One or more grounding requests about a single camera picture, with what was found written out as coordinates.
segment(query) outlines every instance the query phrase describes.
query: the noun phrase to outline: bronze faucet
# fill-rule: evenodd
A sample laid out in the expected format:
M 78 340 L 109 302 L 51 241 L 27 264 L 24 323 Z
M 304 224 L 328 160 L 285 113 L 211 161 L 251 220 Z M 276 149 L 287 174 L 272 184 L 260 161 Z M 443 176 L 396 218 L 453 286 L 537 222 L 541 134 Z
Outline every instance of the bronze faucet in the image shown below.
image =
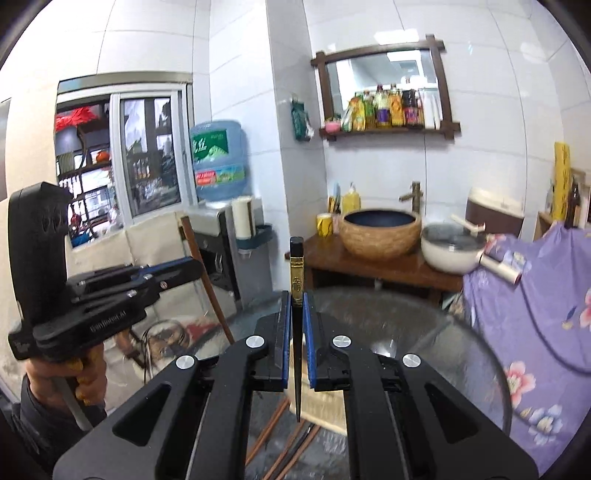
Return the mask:
M 423 193 L 421 192 L 421 182 L 414 181 L 412 183 L 411 192 L 405 195 L 401 195 L 398 199 L 399 202 L 406 202 L 410 199 L 413 200 L 413 212 L 420 215 L 421 214 L 421 197 Z

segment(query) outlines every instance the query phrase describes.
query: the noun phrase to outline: brown bottle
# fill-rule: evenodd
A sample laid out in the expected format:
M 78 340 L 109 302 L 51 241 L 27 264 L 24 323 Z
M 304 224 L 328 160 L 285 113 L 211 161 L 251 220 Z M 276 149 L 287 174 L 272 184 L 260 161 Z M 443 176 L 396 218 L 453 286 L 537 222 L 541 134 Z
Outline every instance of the brown bottle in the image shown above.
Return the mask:
M 573 186 L 570 189 L 568 207 L 566 210 L 566 219 L 564 220 L 565 228 L 572 228 L 576 226 L 581 214 L 581 194 L 579 192 L 579 184 L 573 180 Z

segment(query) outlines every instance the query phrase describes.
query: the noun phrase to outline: wooden wall shelf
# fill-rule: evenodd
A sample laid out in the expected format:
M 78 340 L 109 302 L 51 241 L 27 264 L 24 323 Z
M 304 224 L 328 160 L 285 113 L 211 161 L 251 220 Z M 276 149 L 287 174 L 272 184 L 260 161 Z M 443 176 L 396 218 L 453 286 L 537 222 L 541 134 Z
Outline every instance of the wooden wall shelf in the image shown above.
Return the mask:
M 58 181 L 62 181 L 65 179 L 70 179 L 72 177 L 77 177 L 78 175 L 82 175 L 83 173 L 88 173 L 90 171 L 95 171 L 95 170 L 100 170 L 102 168 L 105 167 L 110 167 L 111 166 L 111 161 L 103 161 L 103 162 L 98 162 L 98 163 L 94 163 L 88 167 L 82 167 L 82 168 L 77 168 L 75 170 L 70 170 L 67 171 L 65 173 L 62 173 L 60 175 L 57 176 L 57 180 Z
M 393 51 L 408 51 L 408 50 L 428 50 L 431 53 L 433 60 L 433 68 L 437 77 L 437 85 L 439 88 L 439 97 L 441 99 L 441 127 L 435 129 L 414 129 L 406 127 L 393 127 L 388 129 L 372 129 L 364 132 L 337 132 L 335 134 L 327 134 L 320 129 L 320 136 L 328 140 L 336 140 L 340 136 L 360 135 L 360 134 L 374 134 L 374 133 L 410 133 L 414 131 L 423 133 L 438 133 L 442 134 L 445 139 L 453 140 L 455 134 L 461 131 L 460 124 L 453 121 L 452 106 L 449 99 L 449 90 L 447 88 L 447 79 L 445 70 L 443 69 L 443 61 L 441 59 L 441 52 L 445 51 L 445 45 L 442 40 L 437 40 L 435 35 L 427 35 L 425 40 L 414 43 L 396 43 L 389 45 L 371 45 L 368 47 L 352 48 L 350 50 L 336 51 L 334 53 L 326 54 L 323 51 L 317 51 L 310 64 L 318 69 L 318 77 L 320 80 L 320 92 L 322 94 L 322 105 L 324 109 L 324 119 L 333 118 L 335 115 L 335 105 L 333 103 L 333 96 L 330 91 L 330 79 L 328 65 L 342 60 L 356 59 L 370 55 L 384 54 Z
M 320 128 L 320 136 L 326 140 L 335 141 L 341 137 L 357 137 L 359 135 L 396 135 L 396 134 L 436 134 L 444 135 L 445 132 L 434 128 L 408 128 L 408 127 L 392 127 L 392 128 L 370 128 L 363 131 L 351 130 L 351 132 L 338 131 L 335 133 L 328 133 L 324 128 Z

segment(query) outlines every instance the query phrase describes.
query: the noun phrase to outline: pot lid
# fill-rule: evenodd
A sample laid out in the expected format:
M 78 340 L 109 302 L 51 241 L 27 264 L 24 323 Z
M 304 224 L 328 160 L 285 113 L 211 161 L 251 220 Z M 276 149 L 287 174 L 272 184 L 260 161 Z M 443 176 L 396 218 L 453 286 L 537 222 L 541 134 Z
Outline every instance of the pot lid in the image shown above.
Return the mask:
M 473 236 L 460 225 L 434 223 L 423 229 L 421 237 L 438 247 L 452 251 L 478 251 L 486 245 L 486 235 Z

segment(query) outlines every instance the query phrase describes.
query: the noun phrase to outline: gloved hand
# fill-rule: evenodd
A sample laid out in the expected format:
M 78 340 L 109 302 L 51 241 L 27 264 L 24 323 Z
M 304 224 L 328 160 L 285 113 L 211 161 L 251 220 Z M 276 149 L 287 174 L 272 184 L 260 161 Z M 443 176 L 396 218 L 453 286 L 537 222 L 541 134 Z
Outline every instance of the gloved hand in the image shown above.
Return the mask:
M 37 401 L 46 407 L 62 411 L 69 410 L 51 381 L 52 377 L 76 377 L 80 384 L 76 388 L 76 398 L 86 406 L 97 405 L 105 399 L 106 368 L 102 343 L 87 352 L 84 364 L 79 358 L 62 364 L 52 364 L 39 358 L 31 358 L 25 363 L 31 392 Z

